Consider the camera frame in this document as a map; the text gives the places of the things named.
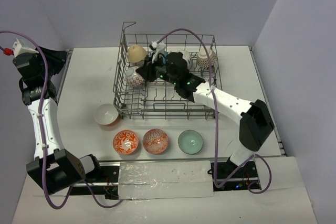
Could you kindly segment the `blue white patterned bowl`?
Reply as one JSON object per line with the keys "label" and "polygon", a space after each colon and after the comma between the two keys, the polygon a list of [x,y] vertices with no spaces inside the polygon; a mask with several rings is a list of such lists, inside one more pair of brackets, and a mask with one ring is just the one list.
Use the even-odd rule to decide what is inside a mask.
{"label": "blue white patterned bowl", "polygon": [[145,83],[143,77],[136,72],[138,68],[138,66],[132,66],[125,72],[126,81],[133,88],[136,88]]}

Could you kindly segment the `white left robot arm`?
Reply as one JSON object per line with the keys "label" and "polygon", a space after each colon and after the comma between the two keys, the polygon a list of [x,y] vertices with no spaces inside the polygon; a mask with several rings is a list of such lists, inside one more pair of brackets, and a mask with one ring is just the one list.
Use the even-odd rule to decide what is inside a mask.
{"label": "white left robot arm", "polygon": [[26,165],[28,175],[49,195],[84,180],[99,180],[103,169],[96,157],[89,154],[77,158],[61,140],[57,90],[51,78],[64,67],[67,52],[29,47],[18,47],[13,52],[13,64],[22,76],[22,101],[32,116],[35,133],[34,160]]}

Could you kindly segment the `white bowl orange rim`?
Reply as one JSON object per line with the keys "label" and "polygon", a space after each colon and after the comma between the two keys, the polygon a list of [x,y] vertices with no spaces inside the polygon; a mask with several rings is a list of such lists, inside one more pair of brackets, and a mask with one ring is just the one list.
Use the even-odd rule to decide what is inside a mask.
{"label": "white bowl orange rim", "polygon": [[190,69],[192,65],[192,56],[187,50],[178,50],[177,52],[182,53],[182,58],[187,62],[187,68]]}

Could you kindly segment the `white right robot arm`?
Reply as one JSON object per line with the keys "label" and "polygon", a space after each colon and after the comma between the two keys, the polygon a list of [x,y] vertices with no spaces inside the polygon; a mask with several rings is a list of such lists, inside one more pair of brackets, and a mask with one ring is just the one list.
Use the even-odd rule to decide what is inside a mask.
{"label": "white right robot arm", "polygon": [[169,53],[157,60],[146,57],[136,72],[146,82],[162,79],[174,85],[181,98],[214,109],[237,123],[239,146],[228,160],[228,171],[233,177],[240,177],[246,171],[248,158],[260,150],[275,128],[264,101],[243,100],[212,86],[189,71],[180,52]]}

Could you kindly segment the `tan bowl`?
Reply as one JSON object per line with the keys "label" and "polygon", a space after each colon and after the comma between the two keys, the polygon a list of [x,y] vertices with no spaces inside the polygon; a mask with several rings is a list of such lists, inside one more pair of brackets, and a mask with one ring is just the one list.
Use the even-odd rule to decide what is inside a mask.
{"label": "tan bowl", "polygon": [[147,56],[147,51],[140,45],[132,45],[128,49],[128,62],[137,63]]}

